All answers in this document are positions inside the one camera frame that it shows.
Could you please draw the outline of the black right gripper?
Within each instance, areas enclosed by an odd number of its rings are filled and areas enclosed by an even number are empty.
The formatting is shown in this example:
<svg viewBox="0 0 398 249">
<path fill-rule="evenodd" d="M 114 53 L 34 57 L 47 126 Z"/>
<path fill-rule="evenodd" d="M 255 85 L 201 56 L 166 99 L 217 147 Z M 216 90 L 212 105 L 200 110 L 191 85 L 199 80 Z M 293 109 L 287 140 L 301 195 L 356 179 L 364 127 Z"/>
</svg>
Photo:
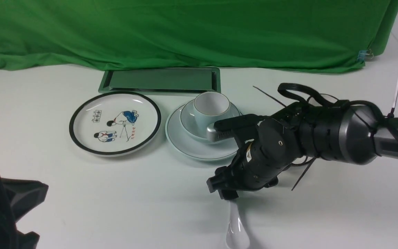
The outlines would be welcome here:
<svg viewBox="0 0 398 249">
<path fill-rule="evenodd" d="M 284 120 L 267 118 L 259 124 L 257 132 L 258 137 L 242 149 L 241 159 L 231 169 L 218 167 L 207 180 L 210 193 L 219 191 L 220 199 L 236 200 L 237 191 L 264 188 L 303 156 L 295 129 Z"/>
</svg>

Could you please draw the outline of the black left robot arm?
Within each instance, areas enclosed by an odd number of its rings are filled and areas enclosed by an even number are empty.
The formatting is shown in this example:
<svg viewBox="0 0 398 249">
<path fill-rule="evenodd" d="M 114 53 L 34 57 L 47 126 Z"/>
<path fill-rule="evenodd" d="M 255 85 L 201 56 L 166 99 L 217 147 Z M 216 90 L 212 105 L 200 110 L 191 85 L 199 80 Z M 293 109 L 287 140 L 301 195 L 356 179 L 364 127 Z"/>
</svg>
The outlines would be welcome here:
<svg viewBox="0 0 398 249">
<path fill-rule="evenodd" d="M 49 186 L 36 180 L 7 179 L 0 176 L 0 249 L 35 249 L 40 236 L 21 233 L 17 222 L 42 204 Z"/>
</svg>

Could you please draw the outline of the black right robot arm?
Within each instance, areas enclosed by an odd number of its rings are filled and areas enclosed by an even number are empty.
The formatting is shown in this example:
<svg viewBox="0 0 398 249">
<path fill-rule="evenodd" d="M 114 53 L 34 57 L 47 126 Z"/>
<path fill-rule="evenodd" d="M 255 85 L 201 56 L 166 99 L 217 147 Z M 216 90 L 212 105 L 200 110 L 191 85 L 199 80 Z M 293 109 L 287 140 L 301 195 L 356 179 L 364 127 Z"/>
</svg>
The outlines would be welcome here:
<svg viewBox="0 0 398 249">
<path fill-rule="evenodd" d="M 271 116 L 247 114 L 220 120 L 213 138 L 234 138 L 238 150 L 229 166 L 207 180 L 211 193 L 235 200 L 239 191 L 278 184 L 278 175 L 295 159 L 365 165 L 376 157 L 398 159 L 398 118 L 387 118 L 368 101 L 313 106 L 294 102 Z"/>
</svg>

